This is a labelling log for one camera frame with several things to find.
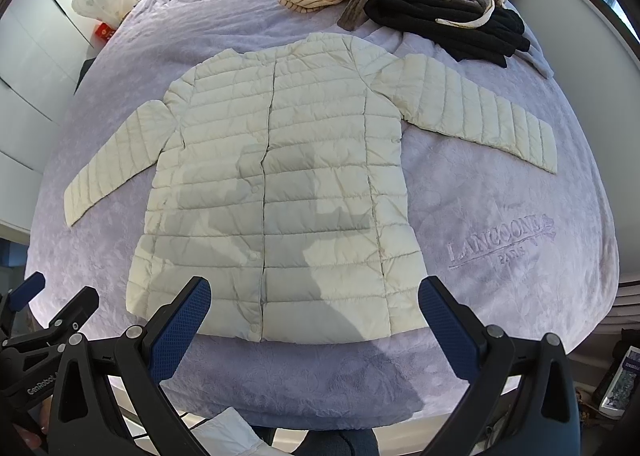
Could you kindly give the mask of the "cream quilted down jacket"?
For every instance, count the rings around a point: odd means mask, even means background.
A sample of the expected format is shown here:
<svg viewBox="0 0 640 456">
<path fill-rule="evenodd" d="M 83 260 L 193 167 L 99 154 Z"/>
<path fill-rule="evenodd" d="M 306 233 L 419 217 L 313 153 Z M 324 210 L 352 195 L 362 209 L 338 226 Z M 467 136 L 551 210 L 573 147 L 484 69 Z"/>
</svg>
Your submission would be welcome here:
<svg viewBox="0 0 640 456">
<path fill-rule="evenodd" d="M 152 316 L 194 276 L 200 331 L 250 342 L 371 341 L 424 327 L 405 124 L 558 168 L 551 127 L 433 57 L 348 34 L 225 50 L 140 105 L 64 193 L 68 224 L 154 178 L 126 308 Z"/>
</svg>

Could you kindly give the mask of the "book with printed cover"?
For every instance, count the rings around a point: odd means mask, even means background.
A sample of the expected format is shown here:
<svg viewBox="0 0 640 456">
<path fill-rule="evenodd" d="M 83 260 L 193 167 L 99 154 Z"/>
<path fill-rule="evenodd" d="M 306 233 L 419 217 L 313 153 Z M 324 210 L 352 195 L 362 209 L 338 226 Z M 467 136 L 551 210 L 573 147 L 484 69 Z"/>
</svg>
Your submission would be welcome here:
<svg viewBox="0 0 640 456">
<path fill-rule="evenodd" d="M 605 416 L 620 419 L 626 412 L 636 388 L 639 378 L 640 354 L 639 349 L 630 346 L 618 365 L 611 383 L 606 388 L 599 405 L 599 410 Z"/>
</svg>

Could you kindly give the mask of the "lavender plush bed blanket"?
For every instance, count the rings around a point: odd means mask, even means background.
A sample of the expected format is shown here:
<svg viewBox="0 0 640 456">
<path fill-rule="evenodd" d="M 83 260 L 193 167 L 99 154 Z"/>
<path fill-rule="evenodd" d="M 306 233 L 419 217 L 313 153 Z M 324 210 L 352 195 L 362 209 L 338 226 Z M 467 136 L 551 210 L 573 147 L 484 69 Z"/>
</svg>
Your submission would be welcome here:
<svg viewBox="0 0 640 456">
<path fill-rule="evenodd" d="M 76 226 L 68 183 L 140 104 L 225 49 L 257 51 L 334 31 L 339 8 L 296 14 L 278 0 L 141 0 L 99 54 L 67 111 L 32 222 L 29 271 L 46 276 L 32 314 L 47 323 L 76 292 L 96 288 L 84 332 L 134 322 L 126 277 L 142 231 L 152 172 L 136 176 Z M 588 141 L 559 85 L 519 57 L 465 60 L 463 77 L 522 106 L 553 131 L 559 170 L 406 127 L 401 162 L 409 220 L 427 271 L 485 323 L 509 335 L 558 334 L 578 346 L 613 304 L 620 258 L 608 198 Z M 465 384 L 426 329 L 346 346 L 195 338 L 165 392 L 179 410 L 235 408 L 251 424 L 360 429 L 450 412 Z"/>
</svg>

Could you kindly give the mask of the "white wardrobe cabinet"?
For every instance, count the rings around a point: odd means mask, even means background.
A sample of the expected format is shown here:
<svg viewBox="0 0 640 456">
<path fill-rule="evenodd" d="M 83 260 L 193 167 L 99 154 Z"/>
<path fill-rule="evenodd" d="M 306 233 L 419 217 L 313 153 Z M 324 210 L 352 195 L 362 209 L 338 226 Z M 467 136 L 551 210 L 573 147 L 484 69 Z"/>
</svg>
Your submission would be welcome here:
<svg viewBox="0 0 640 456">
<path fill-rule="evenodd" d="M 1 223 L 27 234 L 43 171 L 82 64 L 93 20 L 70 0 L 12 0 L 1 17 Z"/>
</svg>

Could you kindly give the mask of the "small red box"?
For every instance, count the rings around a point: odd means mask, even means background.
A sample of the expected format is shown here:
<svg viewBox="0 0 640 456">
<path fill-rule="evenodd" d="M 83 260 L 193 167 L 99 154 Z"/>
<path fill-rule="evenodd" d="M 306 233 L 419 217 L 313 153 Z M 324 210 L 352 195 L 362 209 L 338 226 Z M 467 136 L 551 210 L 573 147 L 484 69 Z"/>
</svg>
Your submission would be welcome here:
<svg viewBox="0 0 640 456">
<path fill-rule="evenodd" d="M 93 34 L 99 39 L 101 42 L 107 42 L 113 37 L 115 33 L 115 29 L 112 28 L 107 23 L 99 23 L 96 28 L 94 28 Z"/>
</svg>

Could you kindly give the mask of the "black knit garment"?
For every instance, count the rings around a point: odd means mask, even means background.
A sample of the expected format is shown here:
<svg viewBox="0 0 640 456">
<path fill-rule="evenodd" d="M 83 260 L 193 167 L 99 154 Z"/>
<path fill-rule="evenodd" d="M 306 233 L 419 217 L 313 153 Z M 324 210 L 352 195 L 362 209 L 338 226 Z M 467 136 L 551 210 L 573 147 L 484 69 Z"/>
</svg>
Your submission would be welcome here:
<svg viewBox="0 0 640 456">
<path fill-rule="evenodd" d="M 433 41 L 458 62 L 486 60 L 502 68 L 517 52 L 527 52 L 521 17 L 508 8 L 494 9 L 477 28 L 462 28 L 483 15 L 474 1 L 367 0 L 364 12 L 376 24 Z"/>
</svg>

